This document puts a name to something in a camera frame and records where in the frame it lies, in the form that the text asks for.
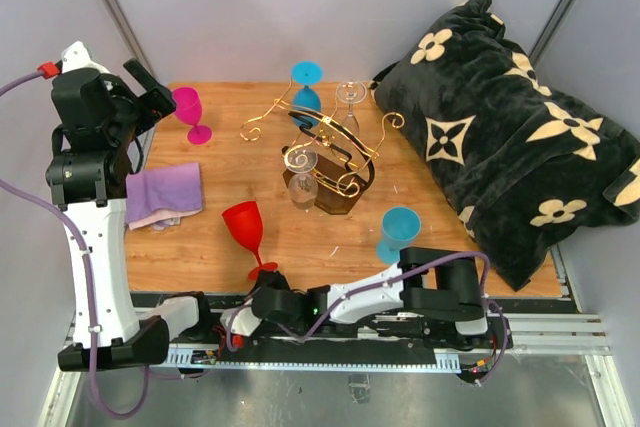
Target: wooden table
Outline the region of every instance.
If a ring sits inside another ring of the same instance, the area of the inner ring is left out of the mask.
[[[352,282],[384,269],[375,246],[382,216],[397,205],[411,207],[422,219],[422,231],[414,245],[454,251],[477,249],[423,161],[399,131],[387,129],[375,163],[376,180],[349,215],[331,216],[317,208],[305,213],[291,204],[282,179],[285,167],[280,149],[297,132],[286,113],[274,111],[262,121],[262,136],[256,142],[246,142],[239,135],[242,123],[261,115],[286,84],[188,85],[200,93],[202,123],[213,129],[212,140],[201,146],[189,144],[188,127],[171,116],[158,125],[146,167],[199,162],[205,209],[184,218],[178,227],[164,231],[147,227],[127,234],[132,290],[247,292],[252,287],[247,273],[256,262],[232,239],[221,213],[251,199],[257,200],[264,223],[262,259],[278,262],[292,288]],[[315,88],[325,113],[333,109],[334,89],[335,84]],[[341,111],[336,118],[345,113]],[[375,145],[381,134],[380,110],[369,97],[356,106],[355,113],[362,139]],[[499,296],[561,295],[550,258],[517,294],[495,272],[489,276],[487,290]]]

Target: purple cloth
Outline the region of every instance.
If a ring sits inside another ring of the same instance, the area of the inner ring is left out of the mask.
[[[200,212],[203,208],[200,164],[172,165],[127,177],[129,228]]]

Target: black cover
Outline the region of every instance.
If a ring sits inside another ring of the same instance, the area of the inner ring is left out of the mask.
[[[402,132],[518,290],[578,226],[638,219],[640,144],[575,97],[540,85],[490,5],[469,0],[440,17],[374,79],[375,100],[405,116]]]

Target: black floral blanket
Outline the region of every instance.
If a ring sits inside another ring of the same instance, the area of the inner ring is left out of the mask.
[[[578,226],[640,213],[640,144],[580,100],[541,85],[491,0],[440,17],[372,88],[451,207],[514,289]]]

